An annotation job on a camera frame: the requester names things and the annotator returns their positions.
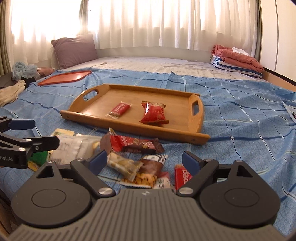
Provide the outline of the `sunflower seed snack packet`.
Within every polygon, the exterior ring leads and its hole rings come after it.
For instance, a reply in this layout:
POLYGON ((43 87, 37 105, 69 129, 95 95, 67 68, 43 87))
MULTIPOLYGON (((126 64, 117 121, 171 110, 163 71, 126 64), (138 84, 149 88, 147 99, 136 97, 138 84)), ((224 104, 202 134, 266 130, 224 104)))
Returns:
POLYGON ((168 154, 146 155, 140 159, 143 165, 137 171, 133 181, 121 179, 119 184, 133 188, 153 188, 160 177, 162 168, 168 159, 168 154))

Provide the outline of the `white sheer curtain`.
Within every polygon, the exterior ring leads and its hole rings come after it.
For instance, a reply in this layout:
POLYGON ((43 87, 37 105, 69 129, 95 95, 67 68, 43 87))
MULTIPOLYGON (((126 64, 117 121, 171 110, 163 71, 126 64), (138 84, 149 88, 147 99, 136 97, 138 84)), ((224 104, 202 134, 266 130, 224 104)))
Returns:
POLYGON ((52 40, 92 33, 97 49, 220 44, 254 56, 257 13, 257 1, 7 1, 6 49, 11 64, 35 64, 52 40))

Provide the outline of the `white folded cloth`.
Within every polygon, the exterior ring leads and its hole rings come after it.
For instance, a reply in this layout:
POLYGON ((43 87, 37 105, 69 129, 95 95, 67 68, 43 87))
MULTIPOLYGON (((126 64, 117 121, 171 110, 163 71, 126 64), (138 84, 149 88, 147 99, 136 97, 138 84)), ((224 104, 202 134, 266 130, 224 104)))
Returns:
POLYGON ((237 53, 237 54, 242 54, 242 55, 246 55, 246 56, 249 56, 249 54, 244 51, 243 49, 239 49, 239 48, 236 48, 236 47, 232 47, 232 51, 234 53, 237 53))

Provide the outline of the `beige cloth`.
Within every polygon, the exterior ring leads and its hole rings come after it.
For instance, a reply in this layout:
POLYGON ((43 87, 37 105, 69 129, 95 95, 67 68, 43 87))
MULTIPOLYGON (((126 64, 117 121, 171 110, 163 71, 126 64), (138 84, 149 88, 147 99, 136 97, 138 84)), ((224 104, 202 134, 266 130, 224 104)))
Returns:
POLYGON ((18 96, 25 90, 25 80, 18 81, 13 86, 8 86, 0 90, 0 107, 17 100, 18 96))

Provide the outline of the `blue checked bed sheet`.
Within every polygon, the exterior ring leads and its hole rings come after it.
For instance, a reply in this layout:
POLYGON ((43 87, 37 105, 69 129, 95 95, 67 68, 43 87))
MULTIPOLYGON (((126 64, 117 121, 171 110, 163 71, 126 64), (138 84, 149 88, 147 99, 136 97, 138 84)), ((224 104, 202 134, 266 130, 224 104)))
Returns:
POLYGON ((80 125, 60 115, 81 92, 102 84, 198 93, 205 107, 202 131, 210 140, 202 146, 163 141, 168 154, 163 170, 173 175, 184 151, 223 164, 241 159, 280 197, 275 228, 283 235, 295 230, 295 120, 287 110, 287 106, 295 105, 295 92, 261 80, 93 69, 78 82, 48 86, 32 83, 16 101, 1 108, 1 115, 33 119, 36 126, 32 130, 8 131, 8 134, 18 138, 47 136, 62 128, 83 135, 103 136, 105 129, 80 125))

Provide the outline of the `yellow snack packet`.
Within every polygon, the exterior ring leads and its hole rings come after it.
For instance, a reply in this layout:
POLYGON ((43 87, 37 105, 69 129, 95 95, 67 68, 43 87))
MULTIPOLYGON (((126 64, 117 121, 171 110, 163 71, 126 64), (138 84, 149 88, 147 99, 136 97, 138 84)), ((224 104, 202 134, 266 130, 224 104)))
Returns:
MULTIPOLYGON (((67 135, 67 136, 74 136, 74 131, 70 131, 70 130, 65 130, 65 129, 61 129, 61 128, 57 128, 54 130, 54 132, 51 134, 52 136, 60 136, 60 135, 67 135)), ((49 158, 51 156, 51 154, 53 153, 52 151, 48 151, 48 157, 47 157, 47 161, 49 161, 49 158)), ((36 172, 40 166, 38 166, 37 164, 33 163, 32 161, 28 161, 28 168, 34 172, 36 172)))

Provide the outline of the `clear nut bar packet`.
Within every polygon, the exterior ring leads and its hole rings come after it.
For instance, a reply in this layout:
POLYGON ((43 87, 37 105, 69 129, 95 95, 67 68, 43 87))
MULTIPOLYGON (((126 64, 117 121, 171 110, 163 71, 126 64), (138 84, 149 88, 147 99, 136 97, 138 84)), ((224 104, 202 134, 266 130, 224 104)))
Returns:
POLYGON ((111 152, 107 156, 107 166, 121 173, 128 181, 133 181, 143 162, 133 161, 111 152))

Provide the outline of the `wooden serving tray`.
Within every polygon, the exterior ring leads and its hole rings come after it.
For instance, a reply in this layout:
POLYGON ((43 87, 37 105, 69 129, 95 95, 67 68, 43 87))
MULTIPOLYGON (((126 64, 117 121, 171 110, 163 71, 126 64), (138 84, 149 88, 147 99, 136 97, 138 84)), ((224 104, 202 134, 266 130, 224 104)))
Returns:
POLYGON ((210 139, 202 133, 204 106, 199 94, 177 90, 131 85, 103 84, 82 92, 68 110, 60 112, 62 118, 116 132, 175 142, 203 145, 210 139), (140 123, 144 116, 141 102, 150 101, 166 105, 166 125, 140 123), (120 118, 106 116, 121 102, 132 104, 120 118))

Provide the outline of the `brown red chocolate bar wrapper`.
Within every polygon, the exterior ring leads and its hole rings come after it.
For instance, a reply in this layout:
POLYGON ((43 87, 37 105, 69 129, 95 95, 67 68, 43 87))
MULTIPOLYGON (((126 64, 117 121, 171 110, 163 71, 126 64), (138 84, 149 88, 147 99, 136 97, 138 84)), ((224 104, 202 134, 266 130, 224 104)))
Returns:
POLYGON ((127 152, 134 154, 162 154, 165 152, 157 138, 146 140, 118 135, 112 128, 102 137, 99 143, 101 150, 111 152, 127 152))

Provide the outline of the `red crinkled snack bag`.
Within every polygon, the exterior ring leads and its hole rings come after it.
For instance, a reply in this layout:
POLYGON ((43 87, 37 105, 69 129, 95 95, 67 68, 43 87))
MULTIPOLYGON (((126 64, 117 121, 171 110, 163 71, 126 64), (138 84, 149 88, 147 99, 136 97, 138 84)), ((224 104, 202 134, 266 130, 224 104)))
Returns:
POLYGON ((166 119, 164 109, 166 105, 158 102, 142 101, 142 107, 144 108, 144 116, 140 120, 140 123, 152 125, 166 125, 169 120, 166 119))

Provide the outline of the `red Biscoff biscuit packet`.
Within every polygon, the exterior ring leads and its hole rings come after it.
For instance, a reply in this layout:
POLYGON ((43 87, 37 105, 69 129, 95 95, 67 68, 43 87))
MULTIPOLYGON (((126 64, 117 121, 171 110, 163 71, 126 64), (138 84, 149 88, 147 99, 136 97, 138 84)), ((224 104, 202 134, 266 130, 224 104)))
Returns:
POLYGON ((127 110, 130 109, 132 104, 121 102, 117 106, 115 106, 112 110, 109 111, 109 113, 106 115, 108 117, 118 119, 120 118, 127 110))

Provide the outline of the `green snack packet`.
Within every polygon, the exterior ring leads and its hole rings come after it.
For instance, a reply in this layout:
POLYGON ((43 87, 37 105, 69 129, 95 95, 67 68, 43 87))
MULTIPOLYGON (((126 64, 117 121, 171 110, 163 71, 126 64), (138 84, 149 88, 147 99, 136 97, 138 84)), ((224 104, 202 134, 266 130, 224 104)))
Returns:
POLYGON ((38 166, 42 166, 47 161, 47 157, 48 157, 48 151, 37 152, 37 153, 33 153, 32 156, 29 158, 29 160, 37 164, 38 166))

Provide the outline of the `purple pillow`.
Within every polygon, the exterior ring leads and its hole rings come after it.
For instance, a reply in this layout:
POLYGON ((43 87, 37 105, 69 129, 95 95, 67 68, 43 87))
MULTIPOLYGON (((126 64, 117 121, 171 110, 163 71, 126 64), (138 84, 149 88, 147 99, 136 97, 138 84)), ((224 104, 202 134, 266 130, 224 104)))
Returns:
POLYGON ((97 59, 92 34, 79 35, 75 38, 60 38, 52 40, 51 44, 61 69, 97 59))

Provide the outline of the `red plastic tray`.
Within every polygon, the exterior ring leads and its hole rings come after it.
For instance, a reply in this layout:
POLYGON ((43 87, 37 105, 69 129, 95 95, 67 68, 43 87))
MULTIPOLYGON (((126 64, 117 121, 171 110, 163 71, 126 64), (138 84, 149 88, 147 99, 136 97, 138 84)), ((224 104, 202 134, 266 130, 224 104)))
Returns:
POLYGON ((91 70, 87 71, 74 71, 51 76, 38 83, 39 86, 51 84, 63 84, 79 81, 92 73, 91 70))

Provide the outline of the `white barcode snack packet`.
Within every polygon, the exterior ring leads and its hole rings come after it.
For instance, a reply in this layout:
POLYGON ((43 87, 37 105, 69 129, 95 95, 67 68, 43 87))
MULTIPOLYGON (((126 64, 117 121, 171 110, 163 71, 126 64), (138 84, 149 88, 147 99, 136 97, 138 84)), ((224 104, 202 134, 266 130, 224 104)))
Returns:
POLYGON ((60 145, 56 150, 49 151, 49 160, 58 165, 67 165, 75 159, 88 159, 98 150, 101 137, 90 135, 60 135, 60 145))

